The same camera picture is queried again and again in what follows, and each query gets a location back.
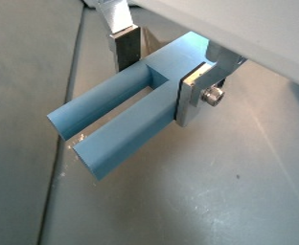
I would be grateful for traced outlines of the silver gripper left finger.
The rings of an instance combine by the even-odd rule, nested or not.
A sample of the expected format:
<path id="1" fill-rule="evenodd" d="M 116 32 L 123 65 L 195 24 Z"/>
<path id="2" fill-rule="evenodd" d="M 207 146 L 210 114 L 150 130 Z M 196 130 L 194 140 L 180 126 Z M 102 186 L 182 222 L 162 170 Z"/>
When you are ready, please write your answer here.
<path id="1" fill-rule="evenodd" d="M 122 71 L 140 60 L 142 28 L 134 23 L 128 1 L 84 0 L 84 3 L 100 15 L 116 70 Z"/>

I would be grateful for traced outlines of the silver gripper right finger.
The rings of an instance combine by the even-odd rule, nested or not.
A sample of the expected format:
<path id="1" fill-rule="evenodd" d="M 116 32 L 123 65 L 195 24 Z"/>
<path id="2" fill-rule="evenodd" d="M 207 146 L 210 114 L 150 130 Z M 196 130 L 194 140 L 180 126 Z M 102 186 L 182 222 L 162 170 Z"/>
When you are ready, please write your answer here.
<path id="1" fill-rule="evenodd" d="M 179 82 L 175 121 L 186 126 L 195 118 L 200 106 L 217 106 L 223 97 L 223 81 L 246 62 L 246 58 L 210 42 L 204 61 L 184 75 Z"/>

